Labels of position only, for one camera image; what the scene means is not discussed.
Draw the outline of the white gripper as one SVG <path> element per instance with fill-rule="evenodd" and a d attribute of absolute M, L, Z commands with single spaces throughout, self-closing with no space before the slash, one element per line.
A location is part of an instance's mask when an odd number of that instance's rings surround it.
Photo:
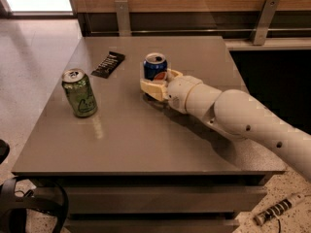
<path fill-rule="evenodd" d="M 142 91 L 159 102 L 168 99 L 172 109 L 190 115 L 199 115 L 203 112 L 201 102 L 195 93 L 196 87 L 202 84 L 202 80 L 193 76 L 183 76 L 181 72 L 174 69 L 167 69 L 166 81 L 140 80 Z"/>

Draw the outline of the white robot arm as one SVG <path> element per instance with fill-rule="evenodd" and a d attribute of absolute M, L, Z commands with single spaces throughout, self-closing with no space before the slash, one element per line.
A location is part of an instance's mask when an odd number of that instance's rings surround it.
<path fill-rule="evenodd" d="M 158 80 L 142 79 L 140 87 L 229 140 L 250 139 L 261 144 L 311 180 L 311 135 L 281 120 L 250 94 L 237 89 L 221 91 L 175 70 L 162 73 Z"/>

